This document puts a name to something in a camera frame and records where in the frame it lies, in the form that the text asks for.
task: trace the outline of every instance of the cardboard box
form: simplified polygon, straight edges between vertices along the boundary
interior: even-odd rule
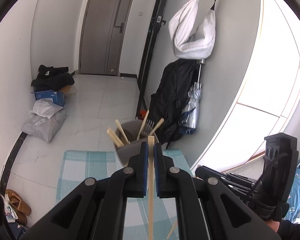
[[[39,100],[42,98],[48,99],[52,103],[58,105],[58,106],[64,106],[65,105],[65,95],[64,93],[60,91],[53,91],[53,90],[47,90],[47,91],[39,91],[34,92],[35,100]]]

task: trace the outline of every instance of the black jacket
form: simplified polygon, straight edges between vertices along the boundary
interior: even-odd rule
[[[37,78],[31,82],[35,91],[53,90],[58,91],[66,85],[73,85],[74,79],[68,73],[68,67],[54,68],[40,65]]]

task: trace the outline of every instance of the silver umbrella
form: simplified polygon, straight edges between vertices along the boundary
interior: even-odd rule
[[[179,133],[181,134],[193,134],[197,127],[200,110],[200,97],[201,97],[201,83],[199,83],[201,66],[205,60],[198,60],[200,64],[198,81],[190,87],[188,91],[189,102],[186,107],[182,110],[182,114],[179,119]]]

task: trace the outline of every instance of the floor mat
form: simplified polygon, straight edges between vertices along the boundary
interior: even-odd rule
[[[192,175],[180,150],[163,151],[163,155],[173,158],[176,167]],[[114,152],[66,151],[58,180],[56,202],[62,200],[84,179],[88,177],[94,177],[96,180],[104,179],[120,168],[122,166]],[[164,240],[177,220],[176,204],[174,199],[158,198],[156,190],[154,194],[154,240]],[[147,217],[148,193],[144,198],[128,198],[123,239],[148,240]],[[178,227],[169,239],[178,239]]]

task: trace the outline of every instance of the backpack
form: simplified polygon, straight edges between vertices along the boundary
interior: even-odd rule
[[[155,132],[161,144],[181,138],[178,122],[187,105],[189,88],[198,80],[199,67],[196,60],[178,59],[163,70],[160,85],[151,95],[148,119],[155,124],[164,118],[164,123]]]

